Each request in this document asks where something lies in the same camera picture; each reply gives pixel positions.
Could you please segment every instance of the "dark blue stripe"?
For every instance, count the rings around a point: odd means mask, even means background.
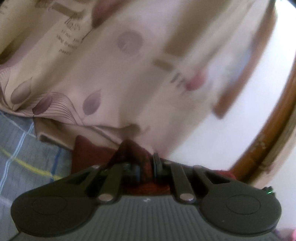
[[[50,172],[53,176],[55,175],[55,172],[57,170],[57,165],[59,163],[59,157],[60,157],[61,153],[62,153],[62,149],[59,147],[59,149],[57,151],[57,154],[56,154],[56,156],[54,158],[54,164],[52,166],[52,171]]]

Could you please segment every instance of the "red cloth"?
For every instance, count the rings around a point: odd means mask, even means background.
[[[77,173],[93,165],[111,167],[116,163],[129,162],[137,164],[141,169],[141,184],[136,187],[126,187],[125,191],[132,195],[169,194],[169,185],[153,183],[152,155],[131,140],[121,143],[118,150],[98,147],[83,136],[77,136],[72,152],[71,173]],[[235,178],[228,171],[217,171],[219,174]]]

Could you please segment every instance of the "gray plaid fabric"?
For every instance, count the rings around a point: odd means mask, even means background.
[[[68,176],[69,151],[38,141],[30,118],[0,111],[0,241],[17,234],[10,207],[20,194]]]

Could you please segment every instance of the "yellow stripe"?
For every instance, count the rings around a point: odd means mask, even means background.
[[[7,157],[11,157],[11,156],[12,156],[9,152],[7,152],[7,151],[6,151],[4,148],[2,148],[1,146],[0,146],[0,151],[1,151],[4,155],[6,155]],[[48,172],[48,171],[40,170],[40,169],[38,169],[38,168],[36,168],[36,167],[33,167],[33,166],[31,166],[30,164],[28,164],[28,163],[26,163],[26,162],[24,162],[24,161],[22,161],[22,160],[20,160],[20,159],[18,159],[18,158],[16,158],[16,157],[13,158],[13,160],[16,161],[18,164],[20,164],[22,167],[26,168],[27,170],[29,170],[29,171],[31,171],[31,172],[33,172],[33,173],[36,173],[36,174],[38,174],[38,175],[40,175],[40,176],[51,177],[51,178],[53,178],[55,181],[61,179],[61,177],[59,177],[59,176],[57,176],[57,175],[52,175],[52,174],[51,174],[50,172]]]

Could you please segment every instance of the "white surface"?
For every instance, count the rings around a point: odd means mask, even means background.
[[[229,169],[252,143],[275,107],[296,52],[296,9],[277,0],[278,20],[256,70],[226,116],[213,113],[169,159],[211,169]]]
[[[277,229],[285,237],[296,229],[296,147],[276,174],[269,186],[273,186],[281,203],[282,215]]]

